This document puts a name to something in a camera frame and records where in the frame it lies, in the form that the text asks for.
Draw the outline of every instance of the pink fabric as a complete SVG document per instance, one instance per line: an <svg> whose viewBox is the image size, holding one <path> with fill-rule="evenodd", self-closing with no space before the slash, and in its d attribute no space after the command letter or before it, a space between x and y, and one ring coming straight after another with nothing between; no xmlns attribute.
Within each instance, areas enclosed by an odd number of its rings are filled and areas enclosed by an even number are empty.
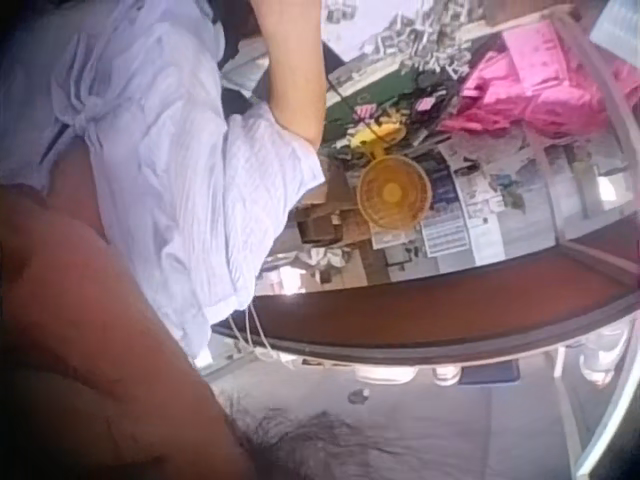
<svg viewBox="0 0 640 480"><path fill-rule="evenodd" d="M606 127L602 95L575 55L544 21L503 34L509 51L489 52L461 90L457 113L441 130L491 132L525 121L546 136L589 134ZM630 105L640 100L640 72L608 58Z"/></svg>

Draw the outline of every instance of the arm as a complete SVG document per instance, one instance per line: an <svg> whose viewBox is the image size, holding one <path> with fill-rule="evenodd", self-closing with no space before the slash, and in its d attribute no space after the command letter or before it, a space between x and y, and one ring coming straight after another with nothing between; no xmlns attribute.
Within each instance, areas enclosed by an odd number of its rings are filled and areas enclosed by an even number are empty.
<svg viewBox="0 0 640 480"><path fill-rule="evenodd" d="M251 0L271 62L269 106L286 130L318 148L326 107L319 0Z"/></svg>

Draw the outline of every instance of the yellow fan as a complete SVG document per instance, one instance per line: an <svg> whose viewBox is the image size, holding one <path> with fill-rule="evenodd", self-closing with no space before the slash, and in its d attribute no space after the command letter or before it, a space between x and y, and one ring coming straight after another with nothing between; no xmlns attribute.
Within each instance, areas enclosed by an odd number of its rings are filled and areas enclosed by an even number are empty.
<svg viewBox="0 0 640 480"><path fill-rule="evenodd" d="M372 157L358 184L358 206L373 225L406 231L425 216L432 200L431 184L424 171L410 159L386 155L385 146L406 135L399 124L371 126L352 140L352 148L364 148Z"/></svg>

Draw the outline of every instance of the white cloth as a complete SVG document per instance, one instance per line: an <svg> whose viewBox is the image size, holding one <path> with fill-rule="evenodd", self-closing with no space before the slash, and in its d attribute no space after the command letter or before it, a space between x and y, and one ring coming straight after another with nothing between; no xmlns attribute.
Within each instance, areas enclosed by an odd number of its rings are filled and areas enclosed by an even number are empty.
<svg viewBox="0 0 640 480"><path fill-rule="evenodd" d="M107 4L78 7L85 21L53 74L25 66L24 47L14 42L18 60L14 55L0 77L3 115L18 112L32 93L46 114L19 115L20 128L5 128L11 119L1 118L0 146L11 160L0 163L0 182L46 189L62 148L38 164L46 139L60 124L71 128L59 144L84 137L110 243L195 358L211 323L248 306L289 210L324 178L312 147L282 129L266 105L224 121L217 68L223 34L195 2ZM112 13L98 21L104 8ZM56 53L37 48L43 58ZM48 76L49 95L17 86L25 72ZM24 145L29 136L38 141Z"/></svg>

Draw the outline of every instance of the shirt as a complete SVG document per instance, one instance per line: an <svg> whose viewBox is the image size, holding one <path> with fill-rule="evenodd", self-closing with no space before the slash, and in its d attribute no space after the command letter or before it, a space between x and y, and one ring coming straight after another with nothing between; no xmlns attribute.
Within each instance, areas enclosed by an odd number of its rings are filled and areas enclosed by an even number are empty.
<svg viewBox="0 0 640 480"><path fill-rule="evenodd" d="M40 19L0 70L0 181L46 191L83 137L108 240L192 358L249 305L289 210L324 180L266 105L225 122L223 51L203 2L112 0Z"/></svg>

